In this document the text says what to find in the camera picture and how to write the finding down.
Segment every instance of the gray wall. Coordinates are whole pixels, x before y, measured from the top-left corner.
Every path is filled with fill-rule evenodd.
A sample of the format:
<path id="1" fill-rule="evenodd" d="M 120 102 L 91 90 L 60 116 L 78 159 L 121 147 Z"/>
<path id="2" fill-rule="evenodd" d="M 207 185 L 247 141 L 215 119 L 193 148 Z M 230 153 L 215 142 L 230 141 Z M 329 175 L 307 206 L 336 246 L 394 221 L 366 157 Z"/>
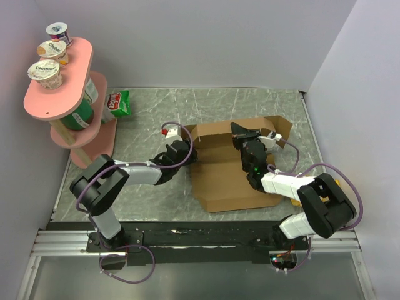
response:
<path id="1" fill-rule="evenodd" d="M 308 90 L 356 0 L 36 0 L 109 86 Z"/>
<path id="2" fill-rule="evenodd" d="M 378 298 L 390 300 L 400 297 L 399 10 L 358 0 L 306 98 L 324 160 L 364 200 L 357 235 Z"/>
<path id="3" fill-rule="evenodd" d="M 46 21 L 33 1 L 0 9 L 0 298 L 15 299 L 39 227 L 50 218 L 66 163 L 50 125 L 30 117 L 23 99 Z"/>

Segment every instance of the red label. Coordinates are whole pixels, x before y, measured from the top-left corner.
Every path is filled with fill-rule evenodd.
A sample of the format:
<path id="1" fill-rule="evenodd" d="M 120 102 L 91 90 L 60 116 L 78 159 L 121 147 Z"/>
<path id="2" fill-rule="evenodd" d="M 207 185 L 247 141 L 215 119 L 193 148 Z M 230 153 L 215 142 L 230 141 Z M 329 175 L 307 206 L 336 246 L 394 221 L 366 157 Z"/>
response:
<path id="1" fill-rule="evenodd" d="M 115 92 L 114 94 L 110 95 L 108 98 L 107 106 L 110 110 L 115 110 L 119 108 L 119 101 L 121 100 L 121 93 Z"/>

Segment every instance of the green snack bag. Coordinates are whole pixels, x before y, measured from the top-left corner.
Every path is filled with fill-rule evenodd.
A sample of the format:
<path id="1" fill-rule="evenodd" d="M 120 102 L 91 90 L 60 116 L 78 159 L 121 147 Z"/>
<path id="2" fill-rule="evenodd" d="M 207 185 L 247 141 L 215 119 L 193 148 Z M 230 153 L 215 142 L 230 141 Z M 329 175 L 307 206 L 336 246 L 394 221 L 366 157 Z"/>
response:
<path id="1" fill-rule="evenodd" d="M 129 91 L 114 92 L 106 97 L 102 111 L 102 123 L 107 123 L 115 118 L 130 116 Z"/>

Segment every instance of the yogurt lid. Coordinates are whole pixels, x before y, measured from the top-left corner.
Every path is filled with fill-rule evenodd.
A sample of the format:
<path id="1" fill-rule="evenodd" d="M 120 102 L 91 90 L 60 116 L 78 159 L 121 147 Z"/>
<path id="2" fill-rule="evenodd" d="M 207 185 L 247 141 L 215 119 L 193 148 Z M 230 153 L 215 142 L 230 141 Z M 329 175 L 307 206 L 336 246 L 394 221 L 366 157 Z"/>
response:
<path id="1" fill-rule="evenodd" d="M 52 58 L 63 53 L 67 48 L 67 44 L 59 39 L 52 39 L 50 41 L 42 42 L 37 47 L 36 52 L 43 58 Z"/>
<path id="2" fill-rule="evenodd" d="M 34 80 L 43 80 L 53 77 L 59 70 L 60 65 L 58 62 L 52 59 L 43 59 L 30 66 L 27 70 L 27 75 Z"/>
<path id="3" fill-rule="evenodd" d="M 65 23 L 53 23 L 46 28 L 46 32 L 47 34 L 57 35 L 66 32 L 67 29 L 68 25 Z"/>

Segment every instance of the pink shelf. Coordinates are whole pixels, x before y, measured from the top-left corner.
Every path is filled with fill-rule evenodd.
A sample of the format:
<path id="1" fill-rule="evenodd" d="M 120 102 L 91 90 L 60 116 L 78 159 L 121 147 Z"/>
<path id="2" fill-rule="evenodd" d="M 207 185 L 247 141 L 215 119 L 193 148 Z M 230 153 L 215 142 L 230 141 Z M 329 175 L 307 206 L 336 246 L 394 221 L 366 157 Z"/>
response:
<path id="1" fill-rule="evenodd" d="M 113 155 L 117 119 L 102 124 L 97 136 L 89 144 L 82 147 L 92 161 L 101 154 Z M 71 150 L 71 159 L 80 168 L 86 168 L 80 158 Z"/>
<path id="2" fill-rule="evenodd" d="M 68 149 L 80 148 L 87 143 L 90 143 L 100 131 L 101 116 L 103 115 L 104 102 L 106 100 L 107 80 L 103 74 L 94 71 L 90 72 L 90 77 L 92 78 L 93 83 L 99 92 L 97 101 L 92 105 L 92 108 L 94 109 L 93 121 L 87 128 L 81 131 L 69 131 L 75 139 L 75 143 L 72 145 L 67 144 L 65 140 L 58 134 L 58 132 L 52 127 L 50 130 L 51 138 L 60 147 Z"/>
<path id="3" fill-rule="evenodd" d="M 36 81 L 31 81 L 24 98 L 24 107 L 32 117 L 44 121 L 57 120 L 71 114 L 80 105 L 93 48 L 89 41 L 74 37 L 67 53 L 69 63 L 61 68 L 64 82 L 59 88 L 48 90 Z"/>

